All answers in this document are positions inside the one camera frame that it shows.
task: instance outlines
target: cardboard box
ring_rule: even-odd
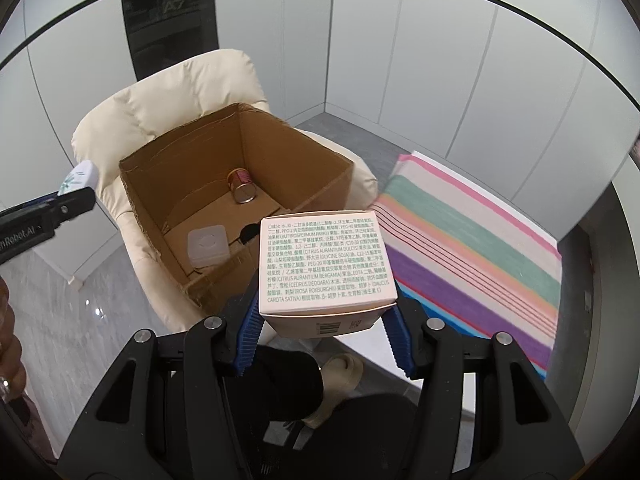
[[[398,295],[376,214],[286,214],[260,223],[260,314],[284,337],[371,328]]]
[[[237,204],[229,171],[246,168],[257,197]],[[258,266],[258,238],[239,241],[241,229],[265,216],[344,208],[353,163],[276,117],[233,104],[184,124],[120,162],[138,224],[159,260],[205,314],[217,314],[241,294]],[[187,234],[225,226],[231,258],[193,269]]]

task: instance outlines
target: white cushion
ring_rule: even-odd
[[[100,171],[95,190],[118,224],[143,290],[169,330],[188,330],[204,314],[178,288],[149,246],[120,180],[119,162],[156,137],[233,103],[269,111],[254,66],[239,50],[215,50],[157,72],[117,92],[78,124],[71,145],[78,162]],[[311,132],[305,135],[354,162],[347,209],[365,209],[378,195],[378,181],[353,152]]]

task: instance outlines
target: striped cloth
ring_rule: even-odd
[[[546,376],[562,273],[553,237],[417,152],[400,156],[371,208],[405,294],[461,333],[510,333]]]

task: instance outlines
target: beige shoe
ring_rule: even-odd
[[[356,389],[364,366],[362,361],[351,354],[338,354],[330,358],[320,370],[324,397],[315,412],[303,422],[313,430],[326,421],[334,412],[335,407]]]

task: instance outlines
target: box lid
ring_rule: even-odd
[[[260,223],[260,313],[311,316],[398,298],[373,211],[327,211]]]

